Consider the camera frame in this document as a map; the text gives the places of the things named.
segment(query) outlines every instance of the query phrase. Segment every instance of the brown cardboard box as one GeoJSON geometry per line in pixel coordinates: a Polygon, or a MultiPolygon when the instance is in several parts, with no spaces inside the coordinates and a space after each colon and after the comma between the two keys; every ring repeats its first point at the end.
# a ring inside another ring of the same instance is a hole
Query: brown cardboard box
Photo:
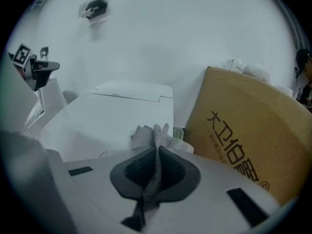
{"type": "Polygon", "coordinates": [[[185,140],[194,154],[233,167],[285,204],[311,168],[312,114],[258,79],[209,67],[185,140]]]}

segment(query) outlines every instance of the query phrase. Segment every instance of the gray towel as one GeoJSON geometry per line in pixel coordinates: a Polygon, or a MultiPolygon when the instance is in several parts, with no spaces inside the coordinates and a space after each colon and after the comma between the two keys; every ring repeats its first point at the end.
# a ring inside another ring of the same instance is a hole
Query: gray towel
{"type": "Polygon", "coordinates": [[[132,149],[144,146],[156,147],[155,172],[143,191],[144,211],[150,211],[157,207],[155,197],[161,190],[161,161],[158,152],[159,147],[169,147],[189,153],[193,153],[194,151],[194,148],[190,144],[181,139],[170,137],[167,134],[168,129],[169,125],[167,123],[164,125],[163,129],[161,129],[159,125],[155,124],[154,130],[148,126],[138,126],[136,133],[131,136],[132,149]]]}

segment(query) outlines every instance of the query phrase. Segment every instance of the toilet lid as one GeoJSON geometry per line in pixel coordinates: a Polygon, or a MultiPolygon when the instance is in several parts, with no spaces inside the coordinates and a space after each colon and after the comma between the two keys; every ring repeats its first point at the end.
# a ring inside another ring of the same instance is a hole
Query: toilet lid
{"type": "Polygon", "coordinates": [[[75,161],[130,150],[130,136],[138,125],[153,128],[168,123],[168,134],[173,135],[172,97],[159,96],[157,102],[97,93],[67,105],[36,139],[46,149],[58,151],[63,161],[75,161]]]}

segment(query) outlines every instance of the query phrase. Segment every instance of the white toilet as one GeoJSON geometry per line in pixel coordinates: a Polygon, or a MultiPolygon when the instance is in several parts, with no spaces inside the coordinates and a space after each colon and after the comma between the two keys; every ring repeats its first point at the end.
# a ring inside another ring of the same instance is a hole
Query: white toilet
{"type": "Polygon", "coordinates": [[[172,88],[154,83],[109,81],[63,108],[36,136],[64,161],[98,158],[131,149],[138,125],[173,135],[172,88]]]}

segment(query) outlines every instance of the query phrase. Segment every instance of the white wall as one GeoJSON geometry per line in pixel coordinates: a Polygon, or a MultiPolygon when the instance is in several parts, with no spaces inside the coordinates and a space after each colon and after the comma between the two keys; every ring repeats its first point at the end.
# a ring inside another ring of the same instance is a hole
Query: white wall
{"type": "Polygon", "coordinates": [[[24,15],[20,18],[6,45],[6,49],[11,54],[15,54],[21,43],[28,45],[32,49],[35,47],[39,14],[40,9],[36,8],[32,11],[25,11],[24,15]]]}
{"type": "Polygon", "coordinates": [[[80,94],[105,81],[129,79],[172,86],[175,126],[185,126],[204,71],[232,58],[261,63],[272,84],[291,87],[295,48],[271,0],[109,0],[109,16],[77,19],[85,0],[47,0],[36,49],[62,90],[80,94]]]}

